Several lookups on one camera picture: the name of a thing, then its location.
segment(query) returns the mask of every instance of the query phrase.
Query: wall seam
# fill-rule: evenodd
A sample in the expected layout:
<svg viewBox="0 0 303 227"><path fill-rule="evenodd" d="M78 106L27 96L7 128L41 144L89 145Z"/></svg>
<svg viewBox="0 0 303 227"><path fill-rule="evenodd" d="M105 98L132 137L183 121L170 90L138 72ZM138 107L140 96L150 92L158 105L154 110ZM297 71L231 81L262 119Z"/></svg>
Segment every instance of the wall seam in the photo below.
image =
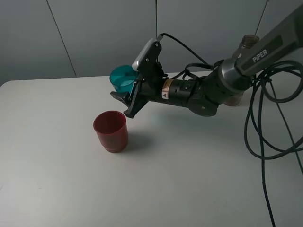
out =
<svg viewBox="0 0 303 227"><path fill-rule="evenodd" d="M257 33L258 33L258 30L259 30L261 21L262 21L262 19L263 19L263 16L264 16L264 13L265 13L265 9L266 9L266 7L267 7L268 2L269 2L269 0L267 0L266 3L265 3L265 6L264 6L264 9L263 9L263 11L262 11L262 15L261 15L260 21L259 21L259 23L258 23L256 32L255 32L255 35L257 35Z"/></svg>
<svg viewBox="0 0 303 227"><path fill-rule="evenodd" d="M53 15L52 8L51 8L51 6L49 5L48 0L46 0L46 3L47 3L47 5L48 5L48 8L49 8L49 10L50 10L51 14L52 14L53 20L54 20L54 22L55 22L55 24L56 24L56 27L57 27L58 33L59 33L59 35L60 35L61 41L62 41L63 46L64 46L64 48L65 48L65 51L66 51L67 57L68 57L68 59L69 59L69 61L70 61L70 63L71 63L72 70L74 71L75 77L77 77L76 71L75 71L74 66L73 66L73 64L72 64L72 62L71 62L70 55L68 54L68 51L67 51L66 45L65 45L64 40L63 40L63 38L62 38L61 32L60 32L60 30L59 30L59 27L58 27L58 25L57 25L57 22L56 22L56 20L55 20L54 15Z"/></svg>
<svg viewBox="0 0 303 227"><path fill-rule="evenodd" d="M157 4L158 0L155 0L156 3L156 37L158 36L158 4Z"/></svg>

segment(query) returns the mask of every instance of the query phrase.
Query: white table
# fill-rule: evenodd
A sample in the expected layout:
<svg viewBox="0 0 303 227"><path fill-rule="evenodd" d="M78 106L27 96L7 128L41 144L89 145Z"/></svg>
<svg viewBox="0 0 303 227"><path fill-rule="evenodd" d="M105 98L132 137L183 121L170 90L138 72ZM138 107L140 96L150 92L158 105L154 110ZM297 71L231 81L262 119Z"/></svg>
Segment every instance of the white table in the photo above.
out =
<svg viewBox="0 0 303 227"><path fill-rule="evenodd" d="M111 154L92 124L103 111L126 109L112 90L108 77L0 88L0 227L270 226L260 160L243 140L249 92L242 106L221 105L209 118L150 102L127 119L128 148ZM265 103L264 135L289 147L276 106ZM283 109L297 139L302 95ZM295 155L267 161L266 177L276 226L301 226L303 178Z"/></svg>

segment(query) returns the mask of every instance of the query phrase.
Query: red cup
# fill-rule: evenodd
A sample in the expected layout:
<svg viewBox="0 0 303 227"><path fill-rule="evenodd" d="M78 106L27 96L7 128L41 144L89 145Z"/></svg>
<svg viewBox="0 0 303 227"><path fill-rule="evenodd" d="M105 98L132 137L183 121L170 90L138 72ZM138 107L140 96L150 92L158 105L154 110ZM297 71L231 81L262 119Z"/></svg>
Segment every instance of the red cup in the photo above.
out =
<svg viewBox="0 0 303 227"><path fill-rule="evenodd" d="M126 118L118 111L106 111L96 117L94 130L105 150L111 153L121 152L128 143Z"/></svg>

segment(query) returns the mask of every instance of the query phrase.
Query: robotic arm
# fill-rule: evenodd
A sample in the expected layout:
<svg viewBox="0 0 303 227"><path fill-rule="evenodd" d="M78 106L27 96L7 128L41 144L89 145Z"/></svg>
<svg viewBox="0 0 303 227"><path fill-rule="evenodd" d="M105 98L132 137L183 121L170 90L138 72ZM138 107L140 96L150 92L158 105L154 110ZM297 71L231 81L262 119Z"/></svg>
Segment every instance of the robotic arm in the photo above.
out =
<svg viewBox="0 0 303 227"><path fill-rule="evenodd" d="M124 114L129 118L133 118L148 101L186 107L200 116L214 116L220 104L251 87L256 73L303 47L303 5L246 55L219 61L207 77L192 74L190 80L167 78L157 62L161 39L162 35L151 39L134 61L133 70L139 73L131 93L111 92L112 97L128 107Z"/></svg>

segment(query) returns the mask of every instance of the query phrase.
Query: gray wall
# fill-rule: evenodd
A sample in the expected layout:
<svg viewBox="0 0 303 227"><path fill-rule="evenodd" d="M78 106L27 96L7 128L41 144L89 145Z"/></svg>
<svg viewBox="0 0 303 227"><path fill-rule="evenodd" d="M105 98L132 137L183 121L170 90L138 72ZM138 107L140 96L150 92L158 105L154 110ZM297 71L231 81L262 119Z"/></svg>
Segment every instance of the gray wall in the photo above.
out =
<svg viewBox="0 0 303 227"><path fill-rule="evenodd" d="M44 0L0 1L0 86L9 80L75 77Z"/></svg>
<svg viewBox="0 0 303 227"><path fill-rule="evenodd" d="M158 33L186 43L208 63L231 57L242 37L255 34L267 0L158 0ZM168 38L160 61L168 72L199 62Z"/></svg>
<svg viewBox="0 0 303 227"><path fill-rule="evenodd" d="M48 1L50 8L46 0L0 0L0 85L15 79L109 75L115 67L131 64L144 44L161 32L174 35L214 63L230 57L243 35L264 36L303 3ZM159 60L166 72L180 71L186 64L198 61L167 37L162 46ZM287 58L303 62L303 51Z"/></svg>
<svg viewBox="0 0 303 227"><path fill-rule="evenodd" d="M155 0L49 0L78 77L132 64L156 35Z"/></svg>

